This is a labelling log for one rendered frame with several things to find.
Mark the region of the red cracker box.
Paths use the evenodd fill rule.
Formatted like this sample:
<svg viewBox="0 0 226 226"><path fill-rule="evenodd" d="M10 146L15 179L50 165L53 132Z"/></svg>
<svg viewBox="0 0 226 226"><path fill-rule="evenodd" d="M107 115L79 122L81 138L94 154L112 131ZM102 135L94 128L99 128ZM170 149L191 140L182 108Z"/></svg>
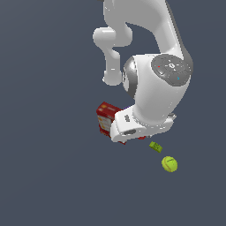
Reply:
<svg viewBox="0 0 226 226"><path fill-rule="evenodd" d="M99 122L100 132L110 137L110 127L115 120L115 114L122 110L130 110L132 112L132 106L125 109L120 109L111 104L103 102L96 110L97 118Z"/></svg>

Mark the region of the yellow-green tennis ball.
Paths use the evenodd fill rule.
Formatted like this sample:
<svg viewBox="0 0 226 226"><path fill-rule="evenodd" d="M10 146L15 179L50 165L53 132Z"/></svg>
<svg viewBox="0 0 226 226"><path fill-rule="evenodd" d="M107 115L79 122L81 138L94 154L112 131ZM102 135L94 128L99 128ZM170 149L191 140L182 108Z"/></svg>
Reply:
<svg viewBox="0 0 226 226"><path fill-rule="evenodd" d="M174 172L177 170L177 161L171 156L165 156L162 159L162 166L168 172Z"/></svg>

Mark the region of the small green block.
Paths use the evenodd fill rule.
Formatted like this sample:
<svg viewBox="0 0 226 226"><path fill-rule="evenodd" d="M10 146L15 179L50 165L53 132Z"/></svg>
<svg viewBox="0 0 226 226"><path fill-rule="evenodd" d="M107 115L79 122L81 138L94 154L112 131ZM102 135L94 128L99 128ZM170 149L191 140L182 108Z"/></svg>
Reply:
<svg viewBox="0 0 226 226"><path fill-rule="evenodd" d="M153 150L155 150L155 151L157 151L158 153L160 153L161 151L162 151L162 147L159 145L159 144L157 144L156 142L151 142L150 144L149 144L149 146L153 149Z"/></svg>

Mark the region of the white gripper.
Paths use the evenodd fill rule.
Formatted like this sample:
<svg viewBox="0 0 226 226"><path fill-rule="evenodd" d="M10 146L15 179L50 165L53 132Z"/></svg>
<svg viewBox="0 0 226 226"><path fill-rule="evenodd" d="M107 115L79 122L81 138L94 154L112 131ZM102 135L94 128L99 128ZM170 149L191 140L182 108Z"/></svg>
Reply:
<svg viewBox="0 0 226 226"><path fill-rule="evenodd" d="M130 110L122 110L115 114L115 120L110 127L110 137L113 142L123 143L129 139L152 137L155 134L167 132L176 117L174 113L170 113L162 124L148 125L135 119Z"/></svg>

